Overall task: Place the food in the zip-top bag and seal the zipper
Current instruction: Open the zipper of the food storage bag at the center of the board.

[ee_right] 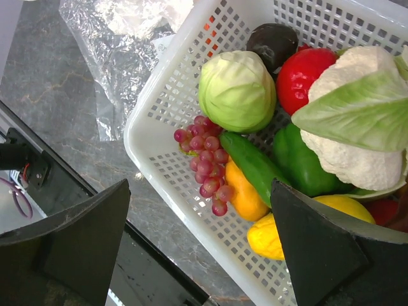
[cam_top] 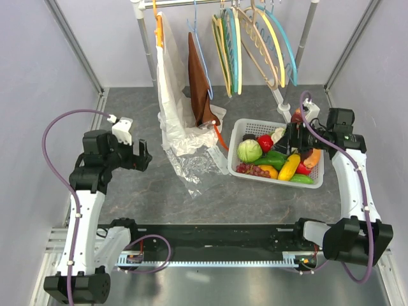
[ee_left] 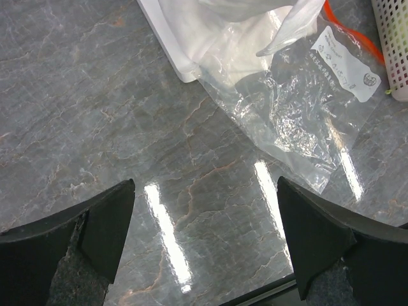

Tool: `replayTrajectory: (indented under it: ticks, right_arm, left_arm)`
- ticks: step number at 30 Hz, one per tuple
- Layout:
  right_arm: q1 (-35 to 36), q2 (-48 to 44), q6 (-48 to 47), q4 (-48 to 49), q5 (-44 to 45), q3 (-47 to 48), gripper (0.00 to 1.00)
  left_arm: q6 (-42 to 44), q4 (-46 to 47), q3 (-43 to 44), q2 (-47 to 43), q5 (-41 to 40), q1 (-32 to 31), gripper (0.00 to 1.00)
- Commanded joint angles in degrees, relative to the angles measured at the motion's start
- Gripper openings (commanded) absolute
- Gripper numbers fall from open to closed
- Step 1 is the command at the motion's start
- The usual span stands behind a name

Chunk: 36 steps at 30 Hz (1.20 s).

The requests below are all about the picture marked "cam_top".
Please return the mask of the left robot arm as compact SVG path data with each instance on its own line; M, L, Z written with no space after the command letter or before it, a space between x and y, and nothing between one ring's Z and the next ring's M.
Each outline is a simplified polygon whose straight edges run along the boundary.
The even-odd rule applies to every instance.
M82 138L79 155L69 176L71 210L66 244L57 272L46 277L45 291L68 305L105 303L110 273L125 249L135 250L140 243L136 222L129 218L111 222L100 246L96 245L98 220L114 170L145 171L152 161L147 142L122 141L111 131L94 130Z

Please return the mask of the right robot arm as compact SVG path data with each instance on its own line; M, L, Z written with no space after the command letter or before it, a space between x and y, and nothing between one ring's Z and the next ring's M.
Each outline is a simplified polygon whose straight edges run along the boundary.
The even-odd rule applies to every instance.
M329 154L339 183L341 218L327 225L300 219L300 230L292 234L293 246L306 251L322 247L326 259L355 265L374 266L393 238L393 228L381 221L368 183L367 147L362 135L353 132L354 112L331 108L325 127L289 123L275 144L281 153L291 149Z

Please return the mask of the long green chili pepper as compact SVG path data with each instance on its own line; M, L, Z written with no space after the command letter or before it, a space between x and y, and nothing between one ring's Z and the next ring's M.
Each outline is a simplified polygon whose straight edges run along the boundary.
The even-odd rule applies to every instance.
M270 165L273 167L281 167L284 160L278 157L263 157L253 162L254 165Z

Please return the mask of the green cabbage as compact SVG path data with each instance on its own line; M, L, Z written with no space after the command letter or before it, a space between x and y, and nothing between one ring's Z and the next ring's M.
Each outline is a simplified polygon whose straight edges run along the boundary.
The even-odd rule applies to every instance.
M251 163L259 159L263 151L256 140L242 141L237 148L237 156L244 163Z

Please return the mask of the dark brown mushroom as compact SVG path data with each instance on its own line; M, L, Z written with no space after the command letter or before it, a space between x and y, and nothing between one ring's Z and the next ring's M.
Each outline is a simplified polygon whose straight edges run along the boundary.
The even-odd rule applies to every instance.
M246 134L242 137L242 141L246 141L246 140L257 140L257 137L254 134Z

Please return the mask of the clear zip top bag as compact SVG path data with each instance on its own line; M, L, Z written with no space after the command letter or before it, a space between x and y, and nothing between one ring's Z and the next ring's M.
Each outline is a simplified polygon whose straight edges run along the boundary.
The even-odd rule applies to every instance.
M208 121L199 127L187 128L184 139L163 146L176 175L192 198L227 181L227 159L218 146L222 140L220 130L214 120Z

